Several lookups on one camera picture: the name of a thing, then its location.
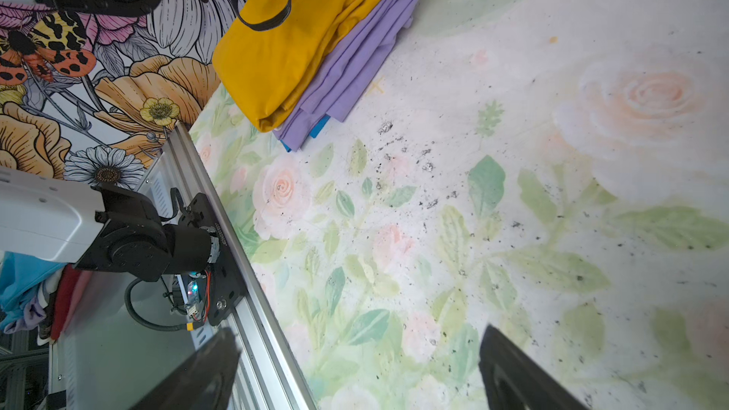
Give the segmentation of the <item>yellow t shirt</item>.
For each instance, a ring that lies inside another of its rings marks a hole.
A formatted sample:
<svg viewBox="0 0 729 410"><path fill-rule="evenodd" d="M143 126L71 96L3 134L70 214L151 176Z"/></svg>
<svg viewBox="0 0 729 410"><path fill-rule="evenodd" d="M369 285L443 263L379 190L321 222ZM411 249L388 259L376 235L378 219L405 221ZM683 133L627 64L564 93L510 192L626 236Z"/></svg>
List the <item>yellow t shirt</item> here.
<svg viewBox="0 0 729 410"><path fill-rule="evenodd" d="M324 58L381 0L247 0L212 59L260 132L292 114Z"/></svg>

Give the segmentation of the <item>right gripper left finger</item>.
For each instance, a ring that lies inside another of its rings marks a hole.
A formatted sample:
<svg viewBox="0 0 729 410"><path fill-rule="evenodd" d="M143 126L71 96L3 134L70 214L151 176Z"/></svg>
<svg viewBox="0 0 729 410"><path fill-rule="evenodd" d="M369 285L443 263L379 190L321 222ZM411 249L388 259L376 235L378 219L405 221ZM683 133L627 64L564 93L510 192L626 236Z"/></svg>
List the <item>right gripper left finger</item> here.
<svg viewBox="0 0 729 410"><path fill-rule="evenodd" d="M224 328L131 409L227 409L239 357L235 335Z"/></svg>

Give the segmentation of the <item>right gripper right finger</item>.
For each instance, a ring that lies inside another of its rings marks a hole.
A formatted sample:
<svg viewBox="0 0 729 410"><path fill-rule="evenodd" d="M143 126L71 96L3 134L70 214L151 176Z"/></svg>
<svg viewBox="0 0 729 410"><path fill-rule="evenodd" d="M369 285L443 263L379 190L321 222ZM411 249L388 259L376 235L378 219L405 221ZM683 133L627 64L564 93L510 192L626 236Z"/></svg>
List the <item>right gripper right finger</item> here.
<svg viewBox="0 0 729 410"><path fill-rule="evenodd" d="M587 409L495 326L484 332L478 368L491 410Z"/></svg>

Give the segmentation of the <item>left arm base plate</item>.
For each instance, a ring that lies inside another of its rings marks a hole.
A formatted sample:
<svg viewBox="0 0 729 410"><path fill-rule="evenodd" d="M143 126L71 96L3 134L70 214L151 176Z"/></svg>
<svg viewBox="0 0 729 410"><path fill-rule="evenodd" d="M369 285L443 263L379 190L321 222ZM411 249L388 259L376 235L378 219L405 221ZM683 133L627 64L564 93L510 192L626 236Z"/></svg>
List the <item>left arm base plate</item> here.
<svg viewBox="0 0 729 410"><path fill-rule="evenodd" d="M192 198L187 207L187 214L180 217L178 224L195 226L210 233L211 252L216 252L216 257L208 263L206 271L182 273L178 277L178 282L180 282L183 298L182 279L187 277L207 280L207 317L205 321L211 326L218 326L233 314L237 305L248 293L242 273L237 266L234 250L231 248L232 241L224 235L222 223L216 216L209 197L203 193L198 193Z"/></svg>

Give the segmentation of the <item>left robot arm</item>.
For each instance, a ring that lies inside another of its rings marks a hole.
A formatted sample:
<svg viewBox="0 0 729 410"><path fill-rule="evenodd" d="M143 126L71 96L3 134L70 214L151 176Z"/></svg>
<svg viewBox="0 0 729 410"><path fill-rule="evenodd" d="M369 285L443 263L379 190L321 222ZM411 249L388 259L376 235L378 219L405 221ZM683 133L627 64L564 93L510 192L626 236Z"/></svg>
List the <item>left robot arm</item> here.
<svg viewBox="0 0 729 410"><path fill-rule="evenodd" d="M261 132L382 0L159 0L124 14L1 8L1 247L74 263L101 231L98 186L136 187L219 87Z"/></svg>

